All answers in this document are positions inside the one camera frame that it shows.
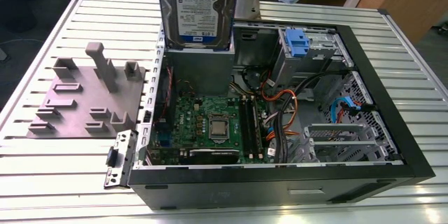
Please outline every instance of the slotted worktable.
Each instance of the slotted worktable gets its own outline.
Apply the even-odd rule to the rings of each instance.
[[[70,223],[416,223],[448,222],[448,98],[393,21],[376,10],[261,3],[264,19],[349,25],[420,144],[436,177],[356,204],[150,211],[130,190],[102,190],[105,155],[114,140],[26,139],[56,57],[92,66],[84,53],[100,41],[122,66],[152,70],[160,29],[158,0],[72,0],[0,114],[0,219],[69,218]],[[144,92],[150,88],[150,81]]]

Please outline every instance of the cable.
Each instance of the cable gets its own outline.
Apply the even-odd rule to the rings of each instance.
[[[172,82],[173,82],[173,74],[172,74],[170,70],[169,70],[169,67],[166,67],[166,71],[168,71],[168,76],[169,76],[169,83],[168,83],[168,90],[166,90],[165,104],[164,104],[164,106],[162,106],[162,111],[161,111],[160,117],[158,117],[158,119],[154,121],[154,124],[160,122],[161,118],[162,118],[164,115],[165,115],[166,107],[168,107],[168,102],[169,102],[169,98],[170,98],[170,89],[172,89]]]
[[[294,88],[294,95],[298,95],[301,93],[301,91],[306,88],[306,86],[318,78],[321,78],[322,76],[330,75],[330,74],[348,74],[350,72],[350,70],[336,70],[336,71],[326,71],[326,72],[320,72],[313,74],[312,76],[309,76],[308,78],[305,78],[300,84],[297,85],[297,87]],[[282,114],[284,114],[284,110],[288,107],[288,104],[290,102],[292,96],[289,95],[286,100],[282,103],[281,109],[278,110],[277,116],[276,116],[276,120],[274,120],[274,127],[273,127],[273,131],[274,131],[274,136],[276,139],[278,138],[277,142],[280,142],[281,145],[281,150],[285,153],[285,156],[282,156],[282,158],[280,159],[280,161],[282,163],[286,162],[288,157],[286,157],[286,137],[285,137],[285,133],[282,131]]]
[[[241,86],[238,84],[236,84],[234,82],[229,83],[229,86],[236,90],[236,92],[240,93],[240,95],[246,95],[250,96],[253,93],[249,91],[245,91]]]
[[[249,88],[250,92],[253,94],[257,94],[257,91],[261,89],[261,86],[254,88],[252,87],[249,81],[246,80],[246,72],[248,70],[256,70],[256,69],[265,69],[266,67],[264,66],[246,66],[244,69],[242,69],[242,72],[241,72],[241,78],[242,78],[242,81],[244,81],[244,84],[246,85],[246,87]]]
[[[40,42],[40,43],[45,43],[44,41],[41,41],[38,39],[12,39],[12,40],[8,40],[5,42],[1,42],[0,45],[8,44],[8,43],[16,42],[16,41],[36,41],[36,42]]]

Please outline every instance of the ram slot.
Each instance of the ram slot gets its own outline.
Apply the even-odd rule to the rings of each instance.
[[[242,137],[244,155],[253,157],[257,153],[256,121],[253,115],[253,103],[250,100],[240,101],[240,126]]]

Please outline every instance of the expansion slot bracket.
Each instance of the expansion slot bracket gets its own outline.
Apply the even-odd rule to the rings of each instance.
[[[121,131],[109,149],[105,164],[108,166],[104,189],[128,189],[128,179],[133,162],[137,132]]]

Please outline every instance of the black plastic edge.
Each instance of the black plastic edge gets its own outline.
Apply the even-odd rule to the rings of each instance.
[[[285,180],[381,179],[413,177],[408,165],[282,167],[241,169],[133,170],[128,185],[245,183]]]
[[[336,25],[336,29],[341,35],[346,51],[358,69],[358,74],[378,109],[392,140],[402,155],[404,162],[412,167],[414,177],[434,177],[430,165],[418,148],[406,123],[402,120],[392,98],[372,67],[370,61],[357,42],[352,29],[348,26],[338,25]]]
[[[376,9],[381,15],[389,15],[386,9]]]

